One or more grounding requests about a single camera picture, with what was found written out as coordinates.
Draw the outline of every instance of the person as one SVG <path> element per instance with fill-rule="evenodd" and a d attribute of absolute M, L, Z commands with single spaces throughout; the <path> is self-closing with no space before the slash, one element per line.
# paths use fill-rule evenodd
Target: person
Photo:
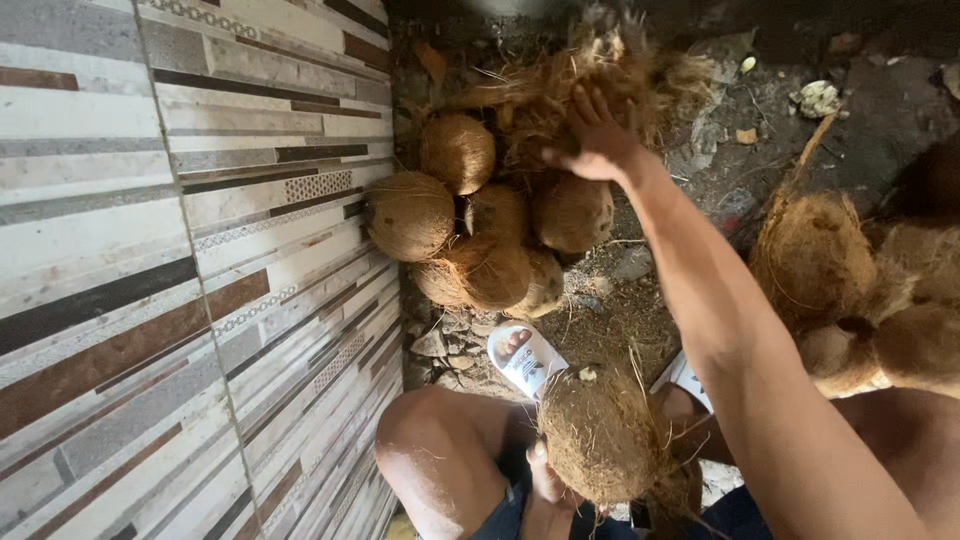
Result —
<path fill-rule="evenodd" d="M 660 158 L 612 118 L 603 95 L 577 86 L 567 122 L 580 153 L 546 149 L 544 160 L 626 192 L 689 367 L 715 411 L 712 428 L 722 437 L 708 446 L 722 447 L 743 475 L 745 489 L 704 521 L 737 540 L 955 537 L 960 401 L 891 388 L 829 402 L 746 265 Z M 698 402 L 679 386 L 666 384 L 655 398 L 671 418 L 698 414 Z M 549 441 L 536 439 L 533 415 L 531 407 L 436 387 L 387 407 L 376 462 L 422 537 L 553 539 L 592 531 L 578 528 L 582 501 L 550 468 Z M 522 469 L 531 481 L 524 486 L 508 457 L 527 448 Z M 636 538 L 623 529 L 603 535 Z"/>

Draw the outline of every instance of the tiled wall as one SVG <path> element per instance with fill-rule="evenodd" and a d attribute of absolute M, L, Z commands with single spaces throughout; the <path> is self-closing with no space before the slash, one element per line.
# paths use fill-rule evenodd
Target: tiled wall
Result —
<path fill-rule="evenodd" d="M 376 538 L 379 0 L 0 0 L 0 536 Z"/>

